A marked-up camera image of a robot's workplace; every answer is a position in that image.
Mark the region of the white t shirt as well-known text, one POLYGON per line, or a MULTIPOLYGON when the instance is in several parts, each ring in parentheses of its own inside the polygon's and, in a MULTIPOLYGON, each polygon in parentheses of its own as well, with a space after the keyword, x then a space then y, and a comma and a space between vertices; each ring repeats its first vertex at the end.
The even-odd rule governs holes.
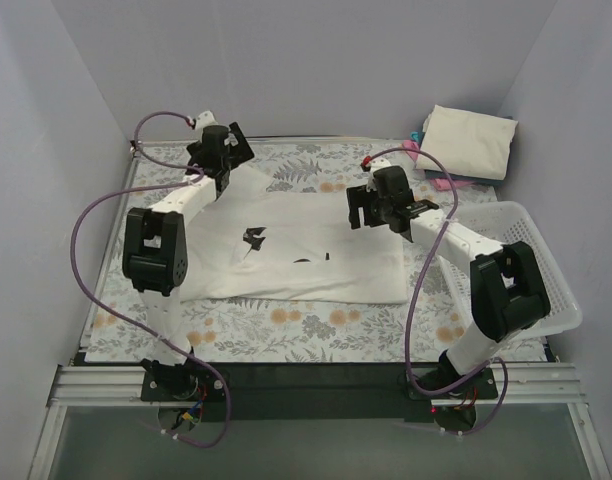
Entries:
POLYGON ((399 236, 385 226, 352 229, 340 192, 270 191, 271 182, 239 167, 225 193, 190 222, 182 300, 407 300, 399 236))

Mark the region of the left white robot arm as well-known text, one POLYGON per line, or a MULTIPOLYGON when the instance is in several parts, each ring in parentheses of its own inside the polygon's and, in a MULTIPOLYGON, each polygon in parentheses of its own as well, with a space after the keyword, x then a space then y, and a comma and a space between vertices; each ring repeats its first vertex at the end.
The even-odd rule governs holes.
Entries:
POLYGON ((156 337, 153 357, 141 365, 178 400, 192 398, 200 386, 187 358, 193 347, 180 327, 181 286, 190 269, 186 227, 224 193, 231 171, 254 158, 238 123, 196 119, 191 125, 201 129, 201 138, 187 147, 182 185, 149 207, 129 210, 122 256, 123 274, 139 293, 156 337))

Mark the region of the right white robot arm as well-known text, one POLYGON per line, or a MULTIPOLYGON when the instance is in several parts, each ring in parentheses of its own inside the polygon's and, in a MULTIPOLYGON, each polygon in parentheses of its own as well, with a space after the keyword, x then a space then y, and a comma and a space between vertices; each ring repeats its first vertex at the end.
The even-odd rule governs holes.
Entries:
POLYGON ((448 261, 470 282, 471 324, 437 366, 416 376, 412 387, 422 395, 461 397, 475 384, 503 345, 551 311, 550 300, 532 248, 523 241, 503 244, 456 222, 428 200, 417 200, 404 169, 389 162, 365 166, 366 185, 347 190, 349 222, 389 229, 448 261))

